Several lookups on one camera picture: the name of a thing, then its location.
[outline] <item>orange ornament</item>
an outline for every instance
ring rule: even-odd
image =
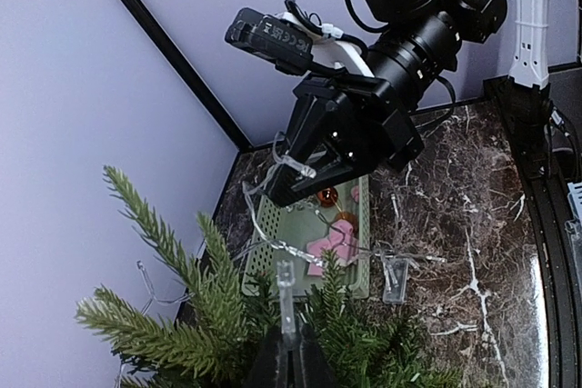
[[[331,208],[336,204],[339,194],[333,186],[317,193],[317,200],[324,208]]]

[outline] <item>green plastic tray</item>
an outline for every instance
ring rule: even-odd
[[[351,197],[351,190],[359,184],[359,203]],[[358,217],[359,246],[370,247],[370,202],[367,176],[336,186],[339,199],[345,211],[356,214]],[[320,208],[325,218],[331,222],[337,214],[337,209]],[[272,239],[287,242],[298,249],[306,249],[306,244],[327,235],[327,227],[314,214],[313,210],[304,209],[288,213],[285,208],[279,208],[267,197],[263,196],[259,205],[257,221],[265,233]],[[257,232],[253,233],[252,243],[258,242]],[[242,290],[246,295],[254,295],[256,288],[250,284],[251,274],[257,272],[275,272],[276,263],[282,260],[291,260],[295,266],[296,284],[294,297],[301,298],[311,285],[320,285],[321,277],[308,276],[306,261],[296,258],[282,250],[274,250],[268,244],[259,245],[247,258]],[[369,258],[359,259],[355,264],[346,268],[345,285],[352,291],[355,298],[367,298],[370,291],[370,261]]]

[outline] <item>black frame edge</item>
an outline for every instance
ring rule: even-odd
[[[134,19],[139,23],[145,33],[150,37],[167,62],[174,67],[176,73],[182,78],[192,93],[212,115],[230,140],[241,152],[253,149],[248,138],[238,127],[236,122],[218,101],[212,90],[208,88],[200,74],[182,55],[166,31],[147,10],[141,0],[121,0]]]
[[[242,155],[241,152],[238,152],[236,154],[235,160],[233,161],[233,165],[232,165],[232,167],[230,167],[230,172],[228,172],[228,176],[226,177],[225,186],[223,186],[223,188],[222,188],[222,192],[220,193],[220,196],[218,197],[218,202],[216,202],[215,211],[212,213],[212,220],[213,221],[216,220],[216,216],[218,215],[218,211],[220,210],[220,205],[225,200],[226,190],[230,186],[230,181],[232,181],[232,179],[233,179],[233,175],[235,174],[236,165],[238,164],[238,161],[240,160],[241,155]],[[204,250],[204,252],[202,253],[202,256],[200,257],[200,263],[201,263],[202,268],[206,267],[208,265],[208,262],[209,262],[208,252],[206,250]],[[174,319],[175,323],[182,320],[182,317],[184,315],[184,310],[185,310],[187,304],[188,304],[188,301],[182,302],[180,304],[180,307],[178,308],[178,312],[176,313],[176,318]]]
[[[567,190],[561,174],[533,181],[525,176],[523,158],[499,103],[497,86],[504,80],[502,77],[485,81],[485,93],[497,104],[536,239],[547,313],[549,386],[577,388],[582,386],[582,366],[579,365],[582,361],[582,296],[574,254],[563,225],[572,219]]]

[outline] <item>pine branch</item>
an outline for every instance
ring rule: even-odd
[[[94,299],[78,305],[76,320],[121,353],[141,356],[165,368],[179,367],[182,374],[209,374],[219,379],[234,371],[214,338],[182,323],[176,327],[170,320],[157,323],[104,287],[95,291]]]
[[[144,242],[152,247],[161,261],[174,271],[190,289],[196,289],[200,283],[201,274],[198,260],[187,256],[180,241],[176,240],[174,230],[167,225],[162,217],[158,217],[155,208],[149,207],[146,199],[142,200],[138,192],[129,182],[127,176],[114,167],[104,167],[105,181],[113,197],[125,203],[122,215],[137,223],[138,231]]]
[[[200,214],[198,223],[206,238],[213,272],[201,271],[194,256],[187,256],[174,231],[159,217],[146,200],[142,200],[127,176],[114,167],[105,167],[105,180],[117,197],[124,201],[124,216],[140,227],[142,239],[150,245],[161,260],[176,272],[193,295],[191,304],[196,311],[198,332],[204,333],[222,356],[230,355],[228,363],[236,358],[240,344],[246,340],[246,319],[240,293],[238,271],[226,250],[226,243],[212,220]]]
[[[210,329],[229,344],[246,338],[246,318],[239,274],[226,242],[210,217],[199,214],[198,224],[206,239],[213,272],[207,270],[194,291],[193,305],[199,315],[201,328]]]
[[[196,381],[184,381],[182,383],[166,381],[155,375],[152,379],[145,380],[133,376],[124,376],[121,379],[121,388],[200,388]]]

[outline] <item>clear plastic hook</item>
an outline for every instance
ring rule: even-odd
[[[296,343],[295,312],[293,308],[293,285],[295,272],[293,261],[281,261],[276,265],[276,284],[279,287],[279,304],[281,307],[281,334],[283,342],[289,349]]]

